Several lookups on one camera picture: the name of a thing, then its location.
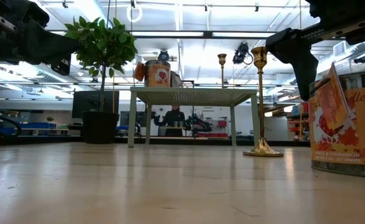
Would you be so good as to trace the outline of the blue storage bins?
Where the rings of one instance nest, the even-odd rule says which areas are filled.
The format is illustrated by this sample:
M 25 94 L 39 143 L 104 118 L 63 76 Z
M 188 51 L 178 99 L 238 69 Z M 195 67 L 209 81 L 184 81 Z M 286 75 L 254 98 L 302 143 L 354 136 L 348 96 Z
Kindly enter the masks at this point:
M 55 129 L 55 123 L 35 123 L 35 122 L 20 122 L 21 128 L 24 129 Z

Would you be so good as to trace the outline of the brass candlestick holder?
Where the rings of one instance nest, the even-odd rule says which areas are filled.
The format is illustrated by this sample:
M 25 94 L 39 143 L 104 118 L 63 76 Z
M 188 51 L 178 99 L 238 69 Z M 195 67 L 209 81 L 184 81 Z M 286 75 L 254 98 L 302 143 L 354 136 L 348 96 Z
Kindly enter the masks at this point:
M 218 54 L 220 69 L 221 69 L 221 87 L 224 88 L 224 65 L 227 54 Z
M 244 151 L 244 156 L 257 157 L 283 157 L 282 152 L 273 150 L 264 136 L 264 109 L 263 109 L 263 68 L 267 64 L 267 48 L 255 47 L 251 50 L 253 57 L 253 64 L 257 67 L 258 84 L 259 84 L 259 122 L 260 122 L 260 137 L 255 147 L 250 151 Z

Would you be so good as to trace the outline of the green perforated metal shelf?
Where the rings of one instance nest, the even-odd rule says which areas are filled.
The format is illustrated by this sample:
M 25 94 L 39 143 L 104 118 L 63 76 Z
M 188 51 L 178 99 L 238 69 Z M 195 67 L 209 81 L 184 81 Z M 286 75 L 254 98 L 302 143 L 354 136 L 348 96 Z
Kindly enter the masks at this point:
M 254 143 L 260 137 L 260 118 L 257 106 L 257 90 L 227 88 L 167 88 L 167 87 L 131 87 L 130 115 L 128 125 L 128 147 L 135 146 L 136 101 L 141 100 L 148 106 L 145 143 L 150 142 L 151 110 L 153 105 L 180 106 L 220 106 L 230 108 L 232 122 L 232 145 L 237 145 L 235 107 L 250 100 Z

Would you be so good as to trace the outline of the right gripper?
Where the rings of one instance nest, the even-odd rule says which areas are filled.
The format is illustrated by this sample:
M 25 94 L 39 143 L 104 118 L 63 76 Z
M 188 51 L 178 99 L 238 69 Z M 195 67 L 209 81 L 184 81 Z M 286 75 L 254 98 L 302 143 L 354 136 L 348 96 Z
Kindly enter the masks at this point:
M 350 45 L 365 41 L 365 0 L 306 0 L 310 15 L 319 23 L 306 29 L 287 28 L 266 39 L 267 50 L 294 70 L 300 97 L 310 98 L 318 60 L 311 45 L 323 40 L 345 38 Z

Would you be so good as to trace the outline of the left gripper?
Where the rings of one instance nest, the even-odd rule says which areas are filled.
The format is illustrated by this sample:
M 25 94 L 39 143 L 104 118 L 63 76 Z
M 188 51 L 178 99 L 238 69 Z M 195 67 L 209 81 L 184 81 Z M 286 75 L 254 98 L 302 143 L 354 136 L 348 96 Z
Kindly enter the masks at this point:
M 48 32 L 43 28 L 46 24 L 47 13 L 36 3 L 0 0 L 0 61 L 49 63 L 53 71 L 69 75 L 70 55 L 79 41 Z

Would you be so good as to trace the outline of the person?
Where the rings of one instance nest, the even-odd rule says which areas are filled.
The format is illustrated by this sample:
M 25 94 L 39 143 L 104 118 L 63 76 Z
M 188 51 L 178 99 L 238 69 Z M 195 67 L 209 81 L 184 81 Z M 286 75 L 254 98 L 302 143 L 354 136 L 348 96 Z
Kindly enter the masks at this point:
M 183 131 L 181 129 L 173 129 L 177 127 L 180 122 L 185 122 L 185 115 L 180 111 L 179 105 L 172 105 L 171 110 L 168 111 L 162 121 L 159 120 L 160 116 L 154 118 L 154 123 L 157 126 L 169 126 L 165 130 L 166 137 L 182 137 Z

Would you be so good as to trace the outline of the red storage bin rack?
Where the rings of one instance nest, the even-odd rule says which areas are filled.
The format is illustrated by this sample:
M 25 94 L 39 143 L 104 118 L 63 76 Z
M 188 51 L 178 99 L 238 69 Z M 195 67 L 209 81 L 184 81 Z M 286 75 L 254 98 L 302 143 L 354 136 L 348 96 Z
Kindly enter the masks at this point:
M 308 102 L 302 102 L 292 107 L 287 116 L 288 139 L 293 141 L 310 140 L 310 120 Z

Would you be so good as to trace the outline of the black plant pot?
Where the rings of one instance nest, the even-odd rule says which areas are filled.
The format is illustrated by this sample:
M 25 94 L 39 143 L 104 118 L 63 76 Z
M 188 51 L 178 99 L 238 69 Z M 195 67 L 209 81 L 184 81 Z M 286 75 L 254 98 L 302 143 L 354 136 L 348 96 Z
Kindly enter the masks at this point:
M 84 111 L 82 112 L 83 136 L 88 144 L 112 144 L 116 136 L 118 114 Z

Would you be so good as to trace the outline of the green leafy plant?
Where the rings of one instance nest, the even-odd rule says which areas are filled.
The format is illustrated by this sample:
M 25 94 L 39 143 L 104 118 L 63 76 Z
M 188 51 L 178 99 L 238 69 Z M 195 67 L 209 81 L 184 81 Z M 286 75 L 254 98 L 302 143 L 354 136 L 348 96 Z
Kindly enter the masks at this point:
M 103 112 L 106 77 L 114 77 L 116 71 L 124 74 L 123 66 L 132 62 L 138 53 L 135 37 L 116 18 L 113 27 L 99 17 L 92 22 L 79 17 L 65 27 L 65 36 L 79 42 L 75 51 L 79 64 L 93 78 L 101 77 L 98 111 Z

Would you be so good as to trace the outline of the black panel board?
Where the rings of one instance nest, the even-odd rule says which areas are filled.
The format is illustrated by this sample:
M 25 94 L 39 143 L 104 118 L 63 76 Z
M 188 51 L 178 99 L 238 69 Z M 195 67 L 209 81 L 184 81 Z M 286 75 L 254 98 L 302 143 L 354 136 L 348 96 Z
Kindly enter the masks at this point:
M 119 106 L 119 91 L 104 91 L 103 111 L 117 113 Z M 98 111 L 100 108 L 99 91 L 76 91 L 73 95 L 72 117 L 81 118 L 82 112 Z

